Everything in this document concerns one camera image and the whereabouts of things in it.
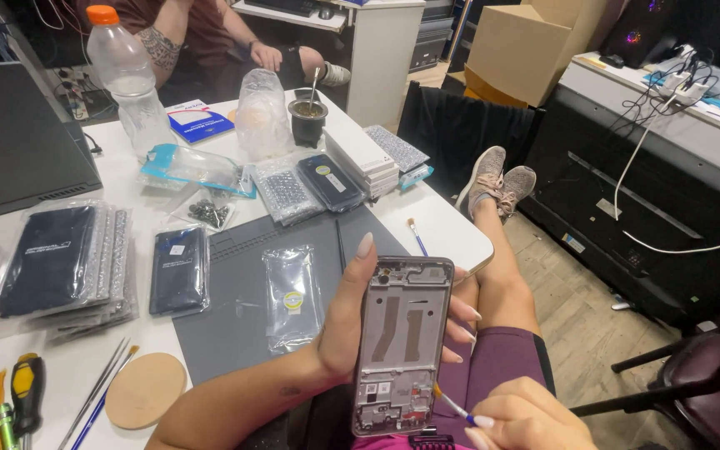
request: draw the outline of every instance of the yellow screwdriver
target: yellow screwdriver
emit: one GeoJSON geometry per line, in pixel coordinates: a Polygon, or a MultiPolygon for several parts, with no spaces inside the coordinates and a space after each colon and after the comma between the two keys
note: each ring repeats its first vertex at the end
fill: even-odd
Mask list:
{"type": "Polygon", "coordinates": [[[31,450],[32,433],[41,426],[41,400],[46,385],[43,358],[25,353],[13,366],[10,394],[13,397],[13,431],[22,438],[21,449],[31,450]]]}

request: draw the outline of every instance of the orange bottle cap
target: orange bottle cap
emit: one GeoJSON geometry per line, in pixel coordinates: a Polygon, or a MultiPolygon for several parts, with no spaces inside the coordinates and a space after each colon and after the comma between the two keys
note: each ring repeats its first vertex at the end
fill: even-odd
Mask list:
{"type": "Polygon", "coordinates": [[[88,13],[90,23],[93,23],[94,25],[110,25],[112,23],[118,23],[118,13],[115,12],[115,8],[113,6],[88,6],[85,9],[85,12],[88,13]]]}

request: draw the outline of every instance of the man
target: man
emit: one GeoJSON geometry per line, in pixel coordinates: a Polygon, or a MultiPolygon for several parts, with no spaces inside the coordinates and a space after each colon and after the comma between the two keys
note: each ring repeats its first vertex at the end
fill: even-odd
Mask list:
{"type": "Polygon", "coordinates": [[[121,25],[143,44],[164,103],[169,98],[178,103],[193,100],[200,95],[197,87],[209,91],[200,95],[205,101],[235,99],[243,76],[257,67],[277,72],[285,89],[312,83],[316,68],[325,86],[345,84],[351,77],[347,69],[324,61],[310,47],[266,46],[225,0],[78,0],[78,12],[85,19],[90,5],[113,6],[121,25]],[[181,52],[184,67],[177,63],[181,52]],[[202,70],[205,76],[197,76],[202,70]],[[163,92],[160,88],[167,82],[173,89],[163,92]]]}
{"type": "MultiPolygon", "coordinates": [[[[535,301],[518,272],[503,222],[535,187],[535,172],[502,174],[505,150],[488,149],[465,189],[475,226],[493,242],[494,259],[468,276],[458,269],[446,323],[441,389],[470,411],[476,427],[436,404],[432,425],[457,450],[596,450],[585,424],[550,393],[551,367],[535,301]]],[[[146,450],[226,450],[285,410],[339,383],[350,383],[360,344],[363,294],[377,265],[367,234],[346,266],[321,334],[304,348],[218,376],[180,397],[146,450]]],[[[402,435],[357,439],[354,450],[410,450],[402,435]]]]}

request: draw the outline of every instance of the purple shorts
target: purple shorts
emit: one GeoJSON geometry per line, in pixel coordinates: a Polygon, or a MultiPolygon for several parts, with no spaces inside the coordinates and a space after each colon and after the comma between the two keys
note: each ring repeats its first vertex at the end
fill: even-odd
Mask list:
{"type": "MultiPolygon", "coordinates": [[[[462,324],[471,331],[468,324],[462,324]]],[[[477,333],[474,353],[471,344],[446,339],[444,345],[463,358],[459,364],[442,363],[437,382],[449,398],[463,409],[471,409],[488,396],[499,384],[522,376],[546,386],[555,394],[555,381],[546,345],[540,336],[521,328],[490,327],[477,333]]],[[[465,436],[465,419],[441,401],[435,402],[432,425],[437,434],[448,434],[455,443],[474,447],[465,436]]]]}

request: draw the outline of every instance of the brown t-shirt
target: brown t-shirt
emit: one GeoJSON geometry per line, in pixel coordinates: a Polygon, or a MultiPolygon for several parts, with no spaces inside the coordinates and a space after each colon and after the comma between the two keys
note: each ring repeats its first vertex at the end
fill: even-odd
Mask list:
{"type": "MultiPolygon", "coordinates": [[[[89,27],[85,8],[90,5],[113,6],[121,25],[134,35],[155,23],[163,0],[78,0],[77,12],[89,27]]],[[[226,67],[234,64],[226,52],[235,41],[224,28],[222,17],[215,0],[196,0],[188,13],[185,33],[185,44],[191,54],[214,81],[223,76],[226,67]]]]}

